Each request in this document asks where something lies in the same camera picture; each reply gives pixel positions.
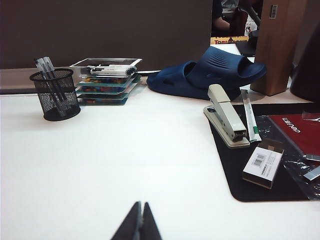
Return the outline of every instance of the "mouse pad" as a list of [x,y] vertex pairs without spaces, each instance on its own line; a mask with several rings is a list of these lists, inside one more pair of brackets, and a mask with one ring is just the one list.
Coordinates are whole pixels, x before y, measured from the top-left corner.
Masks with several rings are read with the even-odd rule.
[[[246,113],[243,105],[234,105],[243,124],[247,127]],[[254,115],[281,115],[301,114],[303,111],[316,113],[320,110],[317,103],[277,103],[277,104],[253,104]],[[277,201],[307,201],[308,197],[292,179],[285,167],[281,164],[275,176],[272,189],[242,179],[242,171],[259,144],[253,142],[250,147],[229,149],[221,139],[215,127],[209,122],[214,137],[217,151],[232,196],[241,202],[277,202]]]

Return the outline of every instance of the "black pen holder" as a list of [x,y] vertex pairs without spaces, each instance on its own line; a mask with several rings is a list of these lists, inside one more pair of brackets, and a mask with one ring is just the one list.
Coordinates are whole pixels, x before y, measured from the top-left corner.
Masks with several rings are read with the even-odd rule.
[[71,69],[58,68],[49,73],[36,72],[30,76],[40,100],[44,119],[61,121],[80,112],[73,73]]

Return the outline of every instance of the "blue slipper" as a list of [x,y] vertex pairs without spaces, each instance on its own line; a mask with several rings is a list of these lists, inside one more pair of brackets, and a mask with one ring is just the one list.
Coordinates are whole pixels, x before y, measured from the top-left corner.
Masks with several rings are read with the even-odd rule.
[[219,84],[232,101],[241,94],[239,87],[266,72],[263,63],[252,63],[245,56],[210,46],[197,63],[188,61],[167,67],[150,74],[146,83],[155,92],[204,100],[209,99],[209,86]]
[[186,75],[195,87],[208,89],[219,84],[225,91],[248,85],[265,75],[263,63],[252,63],[247,57],[210,46]]
[[[146,83],[148,87],[158,93],[209,100],[208,88],[199,88],[192,85],[186,75],[196,65],[194,61],[188,61],[180,65],[170,66],[160,72],[148,76]],[[231,100],[241,94],[239,88],[226,91]]]

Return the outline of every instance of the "notebook cover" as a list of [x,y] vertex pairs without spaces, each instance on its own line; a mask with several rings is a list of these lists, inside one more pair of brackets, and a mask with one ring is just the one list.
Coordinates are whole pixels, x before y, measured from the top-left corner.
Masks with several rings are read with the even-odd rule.
[[302,114],[271,115],[277,126],[303,151],[320,156],[320,122],[304,120]]

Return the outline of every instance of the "desk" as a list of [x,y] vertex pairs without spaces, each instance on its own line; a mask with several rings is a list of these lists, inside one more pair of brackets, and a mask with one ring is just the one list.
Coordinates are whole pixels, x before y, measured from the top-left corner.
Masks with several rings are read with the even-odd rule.
[[3,240],[108,240],[135,201],[149,202],[164,240],[319,239],[319,201],[232,197],[208,101],[141,84],[124,106],[61,122],[43,119],[35,94],[0,103]]

